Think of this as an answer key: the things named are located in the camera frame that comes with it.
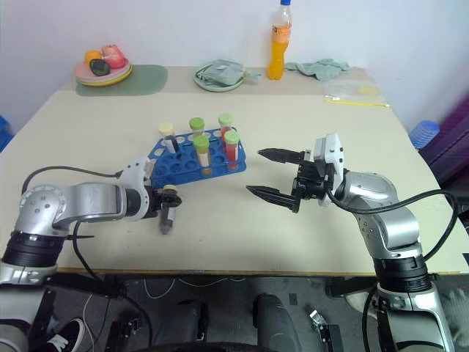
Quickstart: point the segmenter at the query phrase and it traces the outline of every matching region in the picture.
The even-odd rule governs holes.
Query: beige table top
[[[160,122],[187,133],[191,117],[217,128],[223,111],[234,115],[247,154],[245,172],[180,185],[183,204],[174,230],[158,232],[158,219],[84,224],[81,251],[97,270],[251,274],[371,274],[374,272],[352,214],[303,201],[299,214],[254,197],[245,185],[265,185],[288,193],[297,168],[256,154],[266,147],[312,149],[314,140],[339,132],[345,166],[378,172],[395,184],[399,198],[437,188],[437,182],[391,109],[326,103],[320,84],[297,73],[281,82],[261,80],[226,93],[209,93],[191,82],[189,68],[169,69],[162,92],[138,97],[80,97],[68,84],[33,116],[0,154],[0,250],[18,215],[21,184],[35,169],[69,165],[115,172],[147,155],[158,140]],[[363,71],[347,75],[366,77]],[[41,183],[73,185],[99,180],[66,171],[37,176]],[[409,206],[421,228],[424,252],[443,233],[451,209],[437,196]],[[467,272],[462,256],[469,237],[457,225],[428,263],[430,271]],[[66,243],[62,270],[81,268]]]

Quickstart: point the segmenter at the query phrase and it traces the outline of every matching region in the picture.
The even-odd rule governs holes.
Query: cable
[[[92,341],[92,345],[89,346],[88,349],[87,349],[85,352],[90,352],[91,349],[94,347],[94,345],[97,344],[97,341],[100,339],[101,334],[102,334],[103,331],[104,331],[104,325],[106,324],[106,320],[107,320],[107,318],[108,318],[108,312],[109,312],[110,303],[111,303],[111,299],[108,298],[108,303],[106,304],[106,309],[104,310],[104,318],[103,318],[103,322],[101,323],[100,330],[99,330],[99,332],[97,333],[97,335],[95,336],[95,341],[94,341],[94,342]]]
[[[73,251],[75,252],[76,256],[78,259],[81,261],[81,264],[83,267],[88,271],[88,274],[91,275],[93,279],[96,281],[99,281],[103,283],[103,280],[101,280],[95,272],[89,267],[88,263],[85,261],[85,258],[83,258],[83,255],[80,253],[80,249],[78,249],[78,242],[77,242],[77,236],[78,236],[78,229],[80,228],[81,221],[77,221],[75,224],[75,227],[73,228],[73,236],[72,236],[72,244],[73,244]]]
[[[85,261],[85,259],[83,258],[83,255],[81,255],[80,253],[80,249],[78,248],[78,243],[77,243],[77,238],[76,236],[78,235],[78,228],[80,227],[80,224],[81,222],[80,221],[77,221],[76,224],[75,224],[75,227],[73,228],[73,250],[75,251],[75,254],[76,256],[78,257],[78,259],[80,260],[81,264],[83,265],[83,267],[85,267],[86,271],[88,272],[89,275],[92,276],[93,279],[95,279],[96,281],[100,282],[101,284],[105,285],[106,286],[106,283],[101,280],[95,273],[94,271],[89,267],[88,263]],[[135,302],[132,298],[130,298],[129,296],[125,295],[125,294],[122,294],[122,297],[124,298],[124,300],[126,300],[127,302],[129,302],[130,304],[132,304],[145,318],[145,320],[147,321],[147,324],[148,324],[148,347],[151,348],[152,347],[152,343],[153,343],[153,325],[152,325],[152,321],[151,319],[149,318],[149,315],[147,313],[147,311],[145,309],[143,309],[140,304],[138,304],[137,302]]]
[[[423,198],[427,198],[427,197],[434,196],[437,194],[443,194],[446,197],[450,198],[454,202],[454,204],[457,204],[457,205],[459,204],[456,196],[452,194],[450,191],[447,191],[445,189],[434,189],[433,191],[422,192],[420,194],[417,194],[416,196],[413,196],[406,200],[402,200],[401,202],[397,202],[391,205],[386,205],[384,207],[372,208],[372,209],[358,209],[358,208],[349,207],[348,205],[345,205],[344,203],[342,203],[332,194],[332,191],[330,188],[326,188],[325,191],[328,194],[330,200],[332,200],[332,203],[334,203],[339,208],[345,211],[349,211],[351,213],[358,214],[358,215],[371,215],[371,214],[385,213],[386,211],[396,210],[406,205],[415,203]]]
[[[367,331],[367,323],[368,323],[368,310],[369,305],[372,302],[372,298],[374,293],[376,292],[378,283],[375,283],[372,286],[372,289],[368,292],[368,296],[366,297],[365,305],[363,306],[363,314],[361,316],[361,334],[363,337],[363,346],[365,347],[365,352],[370,352],[369,350],[369,342],[368,342],[368,331]]]
[[[451,218],[449,220],[448,226],[446,227],[446,230],[442,234],[441,238],[438,240],[437,244],[435,244],[435,246],[430,250],[430,252],[428,252],[427,254],[424,255],[424,260],[425,261],[429,260],[435,254],[437,254],[437,252],[440,250],[440,248],[443,246],[443,244],[448,239],[449,235],[451,234],[451,231],[454,228],[454,225],[456,224],[457,216],[458,216],[458,212],[459,212],[458,211],[459,204],[457,202],[457,198],[456,198],[456,204],[454,204],[454,201],[453,201],[452,198],[450,198],[450,200],[453,203],[452,204],[453,213],[451,214]]]
[[[91,335],[91,330],[89,329],[88,324],[86,323],[86,318],[85,318],[86,307],[88,307],[88,303],[91,300],[91,297],[93,297],[93,295],[89,295],[88,299],[86,300],[85,305],[83,306],[83,323],[85,325],[86,330],[88,331],[89,339],[91,340],[92,352],[95,352],[95,341],[93,340],[93,335]]]
[[[72,167],[72,166],[62,166],[62,165],[47,166],[41,169],[37,169],[36,171],[33,171],[31,174],[29,174],[29,176],[24,180],[23,187],[21,187],[21,194],[24,194],[24,192],[28,190],[28,185],[34,176],[40,174],[41,172],[48,171],[48,170],[69,170],[69,171],[83,172],[84,174],[107,177],[107,178],[119,178],[119,176],[122,174],[122,170],[116,172],[115,174],[103,174],[101,172],[80,169],[78,167]]]
[[[209,284],[205,284],[205,285],[195,285],[195,284],[191,284],[190,282],[187,282],[187,281],[184,281],[183,279],[177,279],[179,282],[182,282],[183,284],[185,285],[188,285],[188,286],[192,286],[192,287],[209,287],[209,286],[213,286],[213,285],[216,285],[218,284],[219,282],[222,282],[222,281],[225,281],[225,280],[230,280],[230,281],[233,281],[233,282],[241,282],[241,281],[244,281],[245,279],[232,279],[232,278],[229,278],[229,277],[224,277],[223,279],[219,279],[215,282],[211,282]]]
[[[159,298],[163,298],[164,296],[166,296],[166,295],[169,293],[169,291],[171,291],[171,289],[173,288],[174,283],[176,283],[176,279],[173,279],[173,281],[172,281],[171,284],[169,285],[168,290],[166,290],[164,293],[162,293],[162,294],[159,295],[159,296],[152,296],[152,295],[150,294],[150,292],[148,291],[147,279],[144,279],[145,291],[147,292],[148,298],[151,298],[151,299],[159,299]]]
[[[357,209],[357,208],[349,207],[348,205],[345,205],[340,200],[338,200],[332,194],[332,191],[331,191],[330,188],[326,188],[326,193],[328,194],[328,196],[329,196],[330,200],[332,201],[332,203],[337,205],[339,208],[341,208],[345,211],[349,211],[349,212],[354,213],[354,214],[359,214],[359,215],[370,215],[370,214],[384,213],[384,212],[390,211],[390,210],[396,210],[398,208],[404,207],[405,205],[409,205],[409,204],[417,202],[417,201],[419,201],[423,198],[427,198],[427,197],[434,196],[434,195],[437,195],[437,194],[442,194],[442,195],[446,196],[447,198],[449,198],[450,203],[451,203],[451,207],[453,209],[453,213],[451,214],[451,218],[449,220],[448,226],[445,229],[445,232],[441,235],[440,239],[435,244],[435,246],[430,250],[430,252],[428,252],[428,254],[424,255],[424,260],[425,261],[427,261],[431,257],[433,257],[440,250],[440,248],[443,246],[443,244],[446,242],[449,235],[451,234],[451,231],[454,228],[454,225],[456,224],[457,216],[458,216],[458,213],[459,213],[459,203],[458,203],[458,200],[457,200],[456,196],[454,194],[452,194],[450,191],[447,191],[445,189],[435,189],[433,191],[423,192],[423,193],[417,194],[416,196],[413,196],[411,198],[403,200],[401,202],[397,202],[397,203],[394,203],[392,205],[386,205],[385,207],[372,208],[372,209]]]

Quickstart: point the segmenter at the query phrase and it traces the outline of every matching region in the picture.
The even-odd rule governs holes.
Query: white wall
[[[132,62],[268,61],[277,0],[3,0],[0,114],[13,130],[86,50],[117,43]],[[468,0],[292,0],[288,61],[367,67],[407,129],[440,120],[469,88]]]

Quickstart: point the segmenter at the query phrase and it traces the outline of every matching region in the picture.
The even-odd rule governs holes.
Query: plastic bottle
[[[279,80],[284,75],[284,53],[288,47],[291,28],[290,0],[281,0],[280,8],[273,20],[272,37],[270,38],[272,56],[267,69],[269,79]]]

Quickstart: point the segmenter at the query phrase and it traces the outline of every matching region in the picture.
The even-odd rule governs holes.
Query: yellow plate
[[[106,86],[111,86],[112,84],[119,83],[120,81],[125,80],[125,79],[130,75],[130,73],[132,72],[132,69],[133,69],[133,66],[130,65],[129,71],[127,71],[126,73],[124,73],[122,76],[117,77],[117,78],[112,79],[112,80],[107,81],[107,82],[101,82],[101,83],[85,83],[85,82],[82,82],[82,81],[80,81],[80,80],[78,80],[78,81],[79,81],[81,84],[83,84],[84,86],[88,86],[88,87],[106,87]]]

